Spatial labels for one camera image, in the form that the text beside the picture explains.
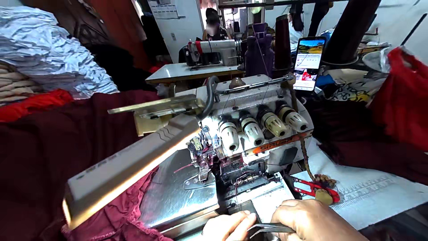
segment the stack of clothes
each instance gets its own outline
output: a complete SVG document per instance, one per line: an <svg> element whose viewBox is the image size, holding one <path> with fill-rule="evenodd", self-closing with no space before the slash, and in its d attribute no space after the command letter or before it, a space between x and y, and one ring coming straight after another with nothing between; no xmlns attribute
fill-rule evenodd
<svg viewBox="0 0 428 241"><path fill-rule="evenodd" d="M0 61L16 67L45 91L64 89L75 99L116 93L116 85L79 40L50 12L0 7Z"/></svg>
<svg viewBox="0 0 428 241"><path fill-rule="evenodd" d="M43 88L7 64L0 64L0 106L26 99Z"/></svg>

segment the hand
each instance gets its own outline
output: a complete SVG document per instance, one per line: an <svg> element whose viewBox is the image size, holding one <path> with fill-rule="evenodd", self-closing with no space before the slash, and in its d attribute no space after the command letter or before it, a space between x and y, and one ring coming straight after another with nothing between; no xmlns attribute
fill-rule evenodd
<svg viewBox="0 0 428 241"><path fill-rule="evenodd" d="M245 210L232 215L220 215L208 220L202 235L205 240L245 240L247 230L256 222L256 214Z"/></svg>
<svg viewBox="0 0 428 241"><path fill-rule="evenodd" d="M281 241L368 241L333 209L314 199L283 201L272 216L296 233L276 233Z"/></svg>

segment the woman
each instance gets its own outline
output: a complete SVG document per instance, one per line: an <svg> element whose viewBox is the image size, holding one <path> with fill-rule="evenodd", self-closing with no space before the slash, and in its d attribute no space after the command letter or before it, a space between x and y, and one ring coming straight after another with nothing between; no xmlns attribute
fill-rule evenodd
<svg viewBox="0 0 428 241"><path fill-rule="evenodd" d="M205 27L202 40L226 40L232 39L230 34L222 27L220 27L220 16L213 8L207 8L205 11L207 17L207 26Z"/></svg>

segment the tweezers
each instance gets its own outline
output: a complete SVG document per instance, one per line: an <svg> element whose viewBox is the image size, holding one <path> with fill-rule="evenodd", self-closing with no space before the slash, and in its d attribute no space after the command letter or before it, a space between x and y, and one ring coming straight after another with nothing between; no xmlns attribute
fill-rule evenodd
<svg viewBox="0 0 428 241"><path fill-rule="evenodd" d="M253 235L251 235L250 239L261 232L296 232L292 228L285 226L282 223L258 223L251 226L251 228L249 228L247 231L250 231L253 228L260 229L257 230L257 232L255 232Z"/></svg>

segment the white sewing machine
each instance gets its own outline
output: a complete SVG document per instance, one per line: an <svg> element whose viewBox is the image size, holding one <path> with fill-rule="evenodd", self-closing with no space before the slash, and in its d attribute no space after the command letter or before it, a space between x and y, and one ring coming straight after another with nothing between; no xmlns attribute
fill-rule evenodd
<svg viewBox="0 0 428 241"><path fill-rule="evenodd" d="M172 238L230 210L240 193L285 188L276 173L303 159L299 137L309 146L313 130L305 107L297 101L293 110L281 88L293 76L215 79L109 111L133 111L139 135L156 132L69 179L63 209L71 229L158 165L140 220Z"/></svg>

